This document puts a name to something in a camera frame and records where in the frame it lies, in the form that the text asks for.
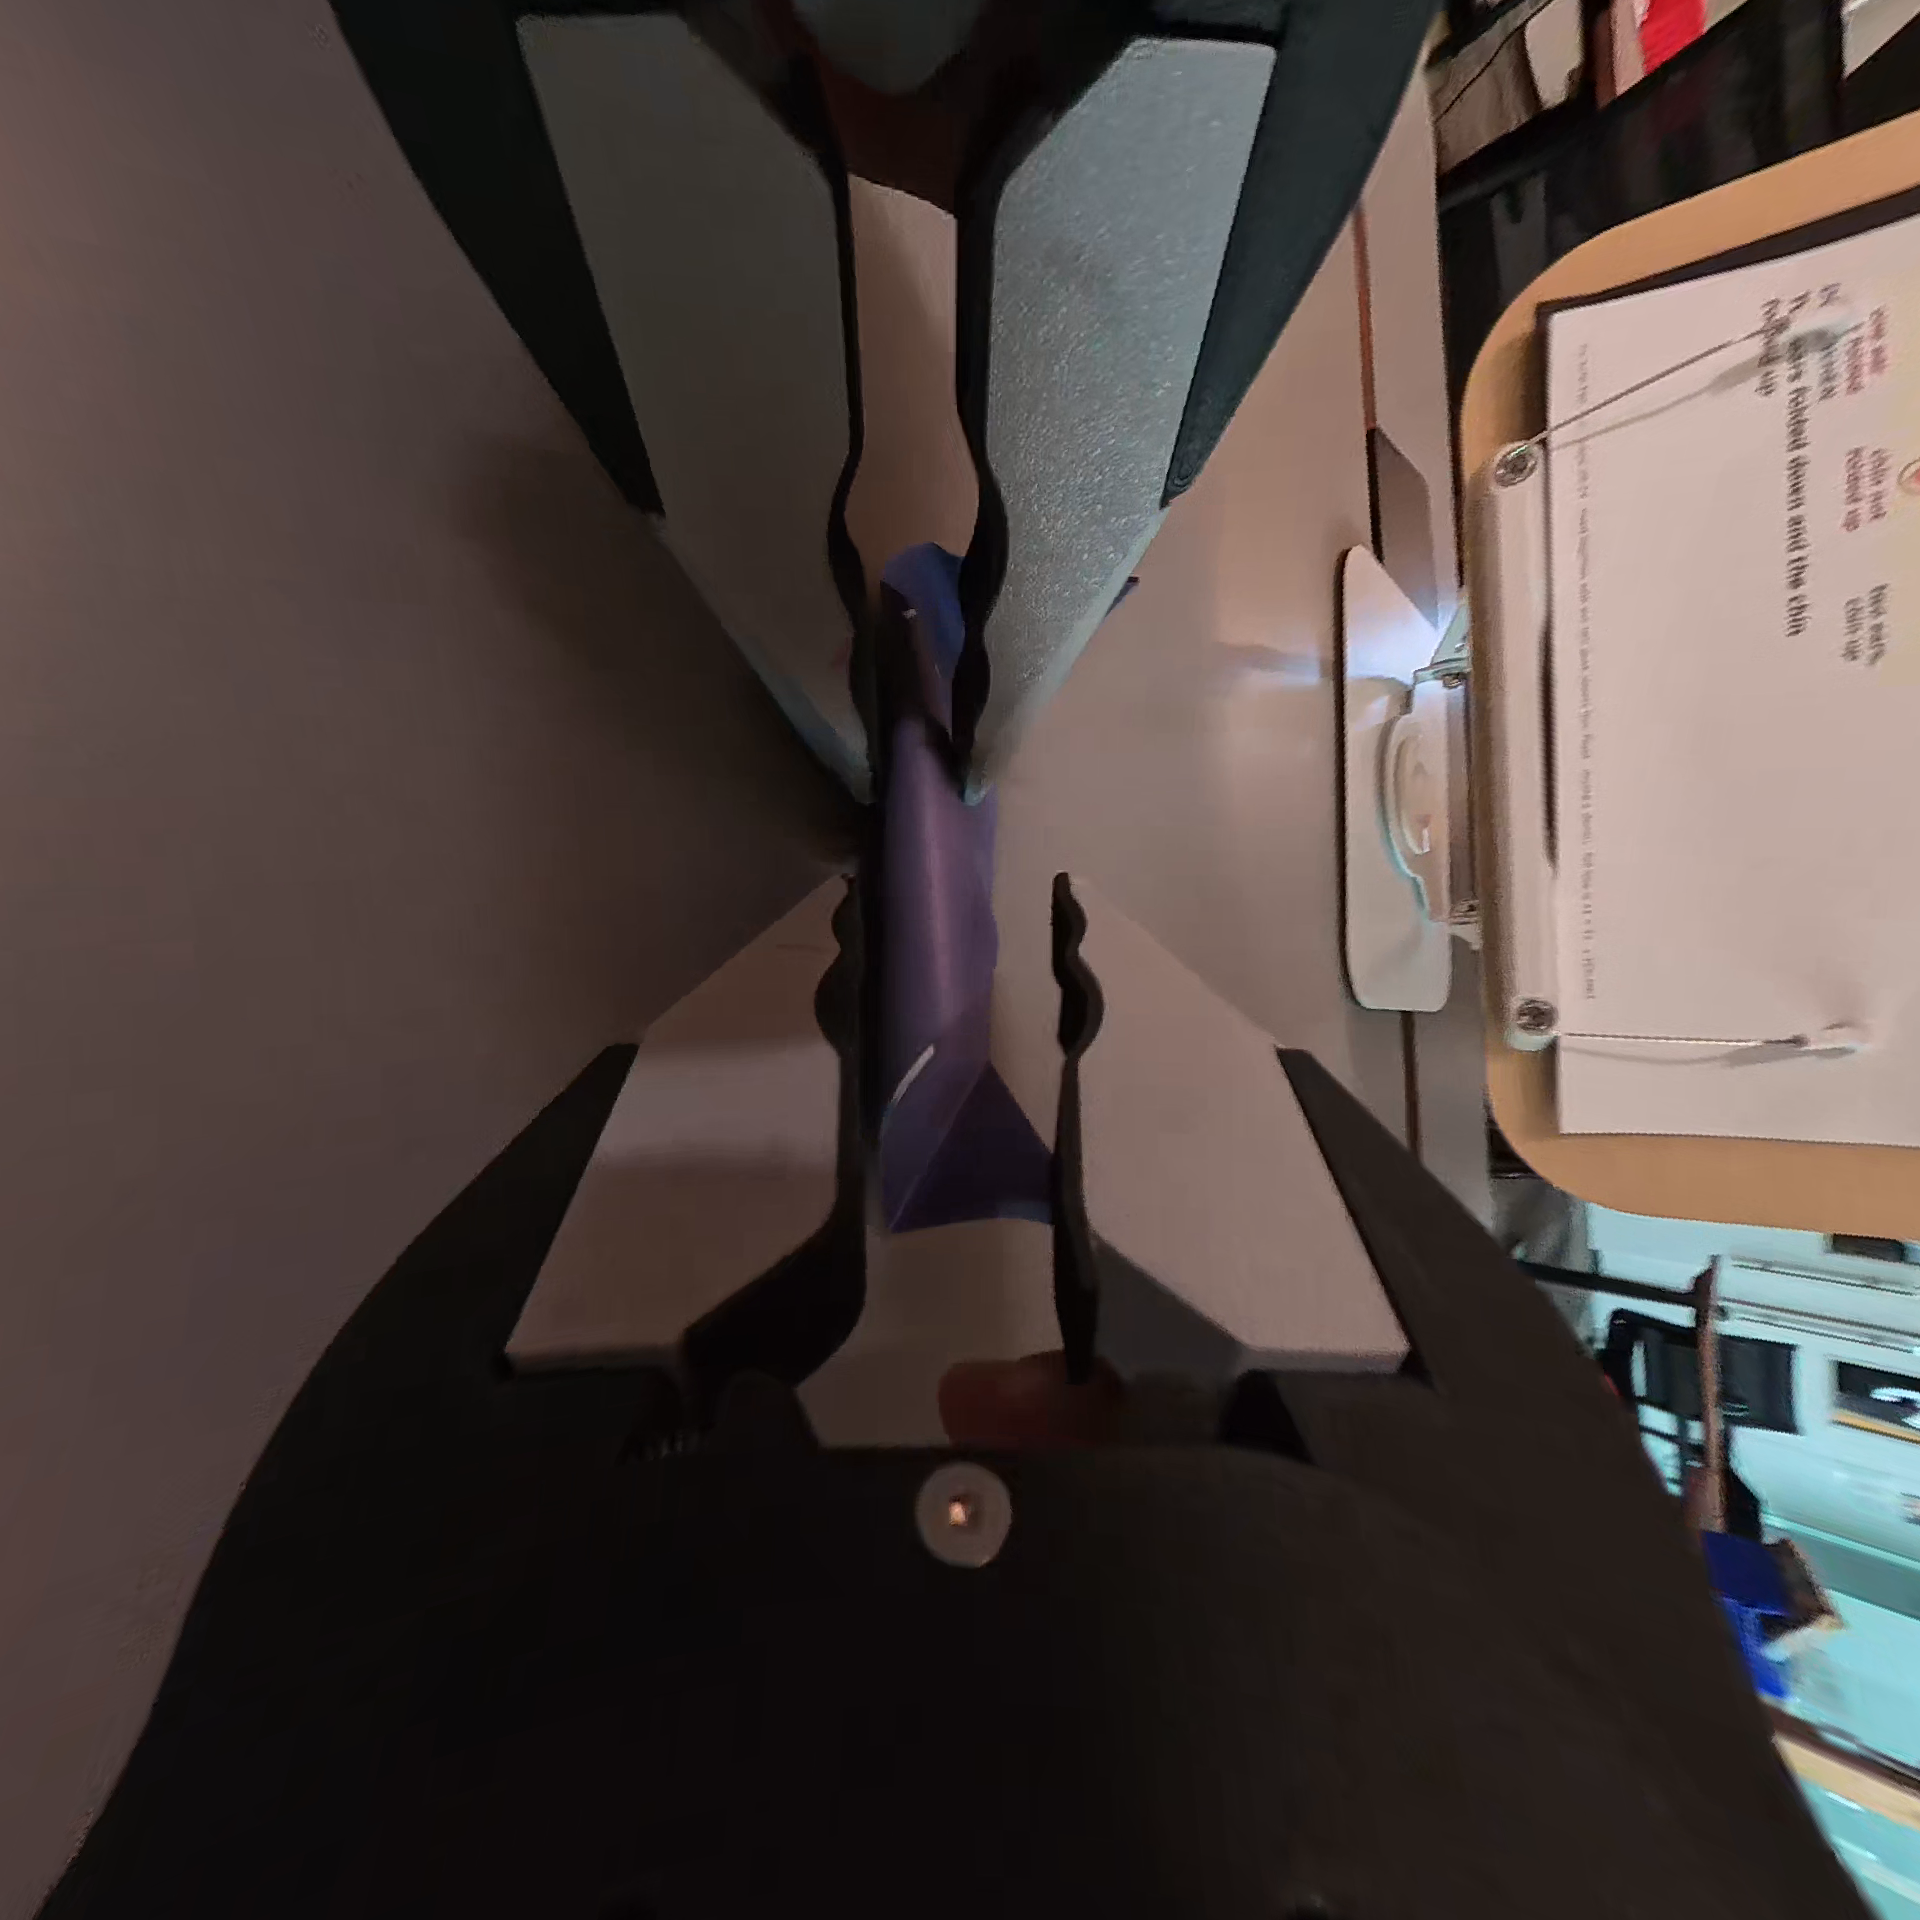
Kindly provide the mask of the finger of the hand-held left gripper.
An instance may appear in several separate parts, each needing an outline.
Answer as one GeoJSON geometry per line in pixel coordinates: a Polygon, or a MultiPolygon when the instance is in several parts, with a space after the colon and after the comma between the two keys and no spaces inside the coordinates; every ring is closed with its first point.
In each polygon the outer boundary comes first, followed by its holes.
{"type": "Polygon", "coordinates": [[[780,51],[743,64],[753,35],[739,11],[527,14],[517,37],[660,539],[863,803],[847,173],[811,76],[780,51]]]}
{"type": "Polygon", "coordinates": [[[1275,60],[1249,39],[1133,39],[998,192],[980,422],[1003,555],[957,745],[969,800],[1160,527],[1275,60]]]}

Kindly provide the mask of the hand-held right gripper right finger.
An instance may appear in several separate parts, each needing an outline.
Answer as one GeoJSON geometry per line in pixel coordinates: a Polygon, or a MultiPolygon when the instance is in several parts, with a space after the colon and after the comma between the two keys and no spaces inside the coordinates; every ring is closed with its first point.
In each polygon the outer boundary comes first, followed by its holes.
{"type": "Polygon", "coordinates": [[[1052,881],[1048,958],[1052,1277],[1069,1375],[1399,1371],[1408,1335],[1291,1055],[1069,873],[1052,881]]]}

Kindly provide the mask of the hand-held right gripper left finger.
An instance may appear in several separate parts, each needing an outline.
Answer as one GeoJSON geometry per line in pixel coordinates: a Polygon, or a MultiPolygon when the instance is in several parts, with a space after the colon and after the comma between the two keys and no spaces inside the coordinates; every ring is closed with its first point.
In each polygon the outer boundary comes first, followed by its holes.
{"type": "Polygon", "coordinates": [[[705,1409],[801,1384],[867,1302],[862,923],[832,875],[649,1023],[508,1341],[638,1364],[705,1409]]]}

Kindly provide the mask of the purple paper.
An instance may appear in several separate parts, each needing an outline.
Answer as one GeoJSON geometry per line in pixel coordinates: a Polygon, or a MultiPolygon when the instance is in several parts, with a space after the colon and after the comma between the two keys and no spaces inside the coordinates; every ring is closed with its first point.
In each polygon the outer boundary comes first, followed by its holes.
{"type": "Polygon", "coordinates": [[[912,543],[879,574],[873,1117],[879,1222],[1048,1222],[1052,1150],[991,1063],[997,803],[952,769],[963,563],[912,543]]]}

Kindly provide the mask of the dark storage rack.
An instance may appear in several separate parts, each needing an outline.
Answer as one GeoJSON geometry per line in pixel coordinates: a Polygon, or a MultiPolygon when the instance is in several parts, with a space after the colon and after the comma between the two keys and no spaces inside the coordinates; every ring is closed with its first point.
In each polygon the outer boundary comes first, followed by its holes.
{"type": "Polygon", "coordinates": [[[1447,323],[1560,255],[1918,105],[1915,1],[1718,4],[1639,76],[1632,4],[1526,4],[1428,76],[1447,323]]]}

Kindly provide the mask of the wooden board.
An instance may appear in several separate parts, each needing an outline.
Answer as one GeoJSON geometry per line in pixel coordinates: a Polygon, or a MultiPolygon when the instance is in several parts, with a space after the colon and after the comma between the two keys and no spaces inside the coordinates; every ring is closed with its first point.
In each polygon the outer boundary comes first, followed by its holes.
{"type": "Polygon", "coordinates": [[[1701,259],[1761,244],[1790,228],[1918,184],[1918,113],[1799,152],[1701,197],[1604,230],[1535,277],[1478,350],[1455,421],[1455,501],[1463,583],[1471,609],[1471,832],[1478,881],[1484,1079],[1503,1139],[1550,1187],[1604,1209],[1699,1217],[1782,1232],[1859,1232],[1918,1238],[1918,1157],[1883,1143],[1773,1143],[1696,1135],[1564,1135],[1542,1052],[1503,1035],[1503,823],[1493,775],[1495,671],[1484,599],[1495,565],[1481,555],[1484,469],[1545,428],[1545,373],[1532,344],[1541,303],[1598,297],[1701,259]]]}

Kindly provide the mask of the printed instruction sheet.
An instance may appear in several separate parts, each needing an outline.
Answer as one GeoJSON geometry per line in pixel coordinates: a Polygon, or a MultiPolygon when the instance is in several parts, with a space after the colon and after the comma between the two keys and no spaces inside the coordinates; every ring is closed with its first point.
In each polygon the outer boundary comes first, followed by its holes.
{"type": "Polygon", "coordinates": [[[1556,1120],[1918,1139],[1915,192],[1542,320],[1556,1120]]]}

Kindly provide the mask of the white appliance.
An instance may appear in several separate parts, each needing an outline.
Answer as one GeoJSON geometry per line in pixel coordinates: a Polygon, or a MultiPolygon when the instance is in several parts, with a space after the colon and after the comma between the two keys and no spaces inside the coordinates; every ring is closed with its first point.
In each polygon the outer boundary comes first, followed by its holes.
{"type": "Polygon", "coordinates": [[[1696,1275],[1717,1265],[1718,1415],[1766,1523],[1915,1557],[1915,1244],[1587,1206],[1579,1331],[1654,1468],[1699,1460],[1696,1275]]]}

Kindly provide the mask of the blue box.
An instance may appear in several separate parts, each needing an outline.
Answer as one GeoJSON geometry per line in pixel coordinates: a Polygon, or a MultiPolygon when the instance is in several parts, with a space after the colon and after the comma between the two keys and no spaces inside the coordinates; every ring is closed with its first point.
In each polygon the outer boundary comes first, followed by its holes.
{"type": "Polygon", "coordinates": [[[1788,1707],[1793,1662],[1843,1630],[1839,1608],[1790,1536],[1761,1540],[1701,1528],[1696,1543],[1756,1692],[1788,1707]]]}

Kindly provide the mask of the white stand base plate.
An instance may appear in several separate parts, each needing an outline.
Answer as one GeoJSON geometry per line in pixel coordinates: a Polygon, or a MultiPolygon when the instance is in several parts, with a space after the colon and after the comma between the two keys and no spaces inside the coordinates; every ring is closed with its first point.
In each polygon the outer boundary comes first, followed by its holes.
{"type": "Polygon", "coordinates": [[[1357,1008],[1431,1017],[1476,943],[1469,671],[1366,547],[1336,566],[1340,937],[1357,1008]]]}

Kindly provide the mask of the white stand bracket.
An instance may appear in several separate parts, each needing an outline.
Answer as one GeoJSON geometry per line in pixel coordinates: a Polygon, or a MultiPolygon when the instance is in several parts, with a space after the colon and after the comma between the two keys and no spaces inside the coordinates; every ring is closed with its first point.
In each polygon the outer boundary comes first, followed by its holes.
{"type": "Polygon", "coordinates": [[[1501,1044],[1559,1039],[1545,436],[1469,484],[1463,599],[1414,673],[1390,763],[1399,855],[1428,923],[1478,945],[1501,1044]]]}

